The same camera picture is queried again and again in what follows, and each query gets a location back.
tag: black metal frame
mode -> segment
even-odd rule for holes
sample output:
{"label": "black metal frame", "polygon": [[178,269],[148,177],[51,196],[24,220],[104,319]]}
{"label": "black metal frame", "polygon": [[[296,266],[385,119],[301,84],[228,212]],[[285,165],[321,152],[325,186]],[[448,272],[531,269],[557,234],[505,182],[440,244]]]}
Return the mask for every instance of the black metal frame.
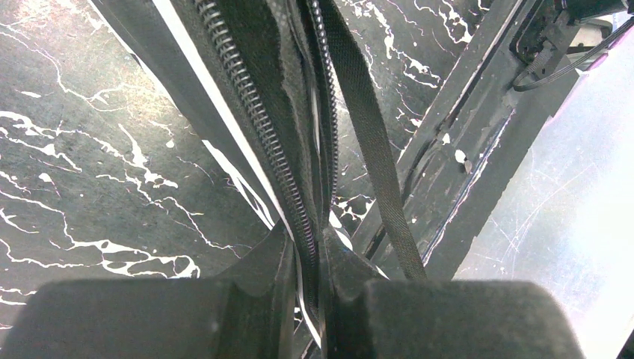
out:
{"label": "black metal frame", "polygon": [[[539,129],[576,81],[570,73],[539,90],[511,88],[526,68],[511,45],[538,2],[493,3],[397,164],[405,214],[416,218],[410,228],[431,278],[454,276]],[[578,29],[561,31],[572,40]],[[455,159],[457,150],[466,155],[464,163]],[[399,278],[386,239],[373,207],[352,236],[353,246]]]}

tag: black fabric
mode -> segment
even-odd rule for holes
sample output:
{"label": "black fabric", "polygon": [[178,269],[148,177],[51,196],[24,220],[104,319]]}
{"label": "black fabric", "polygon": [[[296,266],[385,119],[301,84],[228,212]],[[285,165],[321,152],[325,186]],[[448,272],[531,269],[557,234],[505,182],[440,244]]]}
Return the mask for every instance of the black fabric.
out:
{"label": "black fabric", "polygon": [[321,9],[330,56],[375,190],[383,225],[405,277],[426,279],[420,254],[405,221],[392,150],[369,69],[333,0],[322,0]]}

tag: paint-splattered surface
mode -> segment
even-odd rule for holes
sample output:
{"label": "paint-splattered surface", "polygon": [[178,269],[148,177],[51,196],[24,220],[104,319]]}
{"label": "paint-splattered surface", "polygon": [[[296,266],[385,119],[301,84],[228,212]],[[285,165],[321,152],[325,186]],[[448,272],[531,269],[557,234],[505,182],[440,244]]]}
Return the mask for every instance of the paint-splattered surface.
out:
{"label": "paint-splattered surface", "polygon": [[[339,1],[397,159],[490,0]],[[81,0],[0,1],[0,341],[34,290],[214,275],[267,230],[188,122]],[[340,104],[336,214],[374,199]]]}
{"label": "paint-splattered surface", "polygon": [[0,340],[43,283],[210,276],[264,238],[87,3],[0,9]]}
{"label": "paint-splattered surface", "polygon": [[[340,0],[348,26],[366,51],[393,155],[399,159],[444,79],[471,41],[492,0]],[[338,203],[353,233],[374,203],[343,101]]]}

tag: black bag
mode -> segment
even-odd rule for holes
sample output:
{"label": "black bag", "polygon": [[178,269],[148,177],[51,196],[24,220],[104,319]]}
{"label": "black bag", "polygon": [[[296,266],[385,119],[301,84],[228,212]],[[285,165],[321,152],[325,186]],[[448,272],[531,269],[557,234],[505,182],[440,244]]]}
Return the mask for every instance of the black bag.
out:
{"label": "black bag", "polygon": [[318,251],[336,190],[338,87],[405,276],[425,277],[372,79],[333,0],[93,6],[165,87],[262,221],[284,223],[295,243],[301,311],[315,338]]}

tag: gray surface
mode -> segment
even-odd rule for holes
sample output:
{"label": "gray surface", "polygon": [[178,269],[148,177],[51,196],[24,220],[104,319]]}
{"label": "gray surface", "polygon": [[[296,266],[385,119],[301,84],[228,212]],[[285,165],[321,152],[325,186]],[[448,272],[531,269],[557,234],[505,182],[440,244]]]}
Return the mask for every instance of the gray surface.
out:
{"label": "gray surface", "polygon": [[544,286],[589,358],[614,358],[634,328],[633,57],[630,32],[582,77],[455,275]]}

